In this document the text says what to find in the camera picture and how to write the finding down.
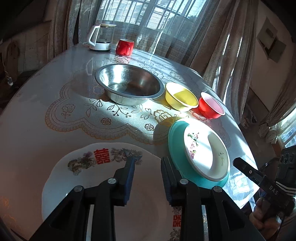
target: kettle handle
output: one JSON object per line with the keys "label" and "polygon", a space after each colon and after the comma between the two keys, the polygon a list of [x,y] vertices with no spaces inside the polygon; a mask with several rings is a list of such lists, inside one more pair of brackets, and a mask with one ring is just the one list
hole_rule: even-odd
{"label": "kettle handle", "polygon": [[92,27],[91,27],[91,30],[90,30],[90,32],[89,32],[89,34],[87,35],[87,37],[86,37],[86,39],[87,39],[87,43],[88,44],[90,44],[90,45],[92,45],[92,46],[95,46],[96,45],[96,42],[92,42],[91,41],[91,37],[93,36],[93,34],[94,34],[94,31],[97,29],[97,28],[100,28],[100,24],[98,24],[98,25],[93,25]]}

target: stainless steel bowl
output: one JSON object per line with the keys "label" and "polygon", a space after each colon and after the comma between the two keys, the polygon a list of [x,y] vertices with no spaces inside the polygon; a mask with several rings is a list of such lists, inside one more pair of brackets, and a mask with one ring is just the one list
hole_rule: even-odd
{"label": "stainless steel bowl", "polygon": [[122,105],[140,105],[164,92],[155,75],[133,65],[109,64],[99,68],[95,77],[110,99]]}

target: table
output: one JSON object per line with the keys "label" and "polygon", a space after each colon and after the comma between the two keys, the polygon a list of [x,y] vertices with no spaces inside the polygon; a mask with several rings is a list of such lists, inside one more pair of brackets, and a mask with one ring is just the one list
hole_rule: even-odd
{"label": "table", "polygon": [[167,156],[169,128],[180,118],[205,122],[223,140],[231,160],[223,189],[239,207],[258,190],[232,166],[234,158],[242,157],[257,168],[225,106],[225,116],[207,120],[170,108],[164,96],[133,107],[112,103],[94,74],[113,63],[140,66],[163,83],[181,83],[197,97],[204,91],[219,99],[196,71],[140,50],[131,57],[119,57],[114,47],[99,53],[78,44],[54,58],[24,84],[0,116],[0,216],[24,238],[29,239],[42,222],[42,189],[63,156],[96,142],[126,142],[158,157]]}

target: curtain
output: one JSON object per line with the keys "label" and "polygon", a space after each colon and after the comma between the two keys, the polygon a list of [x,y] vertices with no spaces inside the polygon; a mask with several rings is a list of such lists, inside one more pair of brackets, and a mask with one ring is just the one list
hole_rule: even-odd
{"label": "curtain", "polygon": [[240,122],[250,85],[258,0],[103,0],[97,23],[196,70]]}
{"label": "curtain", "polygon": [[279,94],[274,102],[274,105],[269,114],[263,119],[258,134],[264,137],[270,133],[270,127],[276,130],[273,142],[276,141],[277,136],[285,135],[282,139],[284,143],[288,143],[295,137],[296,123],[295,123],[295,107],[296,107],[296,44],[294,44],[293,57],[288,76],[283,83]]}
{"label": "curtain", "polygon": [[219,0],[103,0],[97,23],[116,24],[113,43],[125,38],[144,50],[181,63],[202,36]]}
{"label": "curtain", "polygon": [[57,0],[47,43],[47,60],[86,41],[98,0]]}
{"label": "curtain", "polygon": [[296,105],[293,105],[292,112],[279,123],[274,125],[272,129],[276,130],[277,136],[281,136],[284,145],[287,145],[291,142],[291,145],[295,144],[295,141],[292,139],[296,136]]}
{"label": "curtain", "polygon": [[240,122],[251,81],[258,0],[220,1],[190,67]]}
{"label": "curtain", "polygon": [[287,79],[283,83],[280,92],[270,113],[265,118],[268,126],[274,126],[281,120],[285,119],[292,111],[296,103],[296,44],[294,44],[294,52],[291,62],[290,71]]}

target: hand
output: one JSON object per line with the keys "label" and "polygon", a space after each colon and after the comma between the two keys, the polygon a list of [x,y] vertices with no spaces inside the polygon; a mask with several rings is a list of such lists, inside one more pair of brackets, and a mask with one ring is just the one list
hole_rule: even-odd
{"label": "hand", "polygon": [[263,213],[261,211],[262,206],[262,200],[263,198],[259,198],[256,202],[256,206],[254,208],[254,212],[250,214],[250,221],[251,223],[260,230],[262,236],[268,240],[271,238],[276,231],[278,231],[280,225],[281,225],[281,219],[279,217],[272,217],[264,221],[264,223],[261,222],[263,218]]}

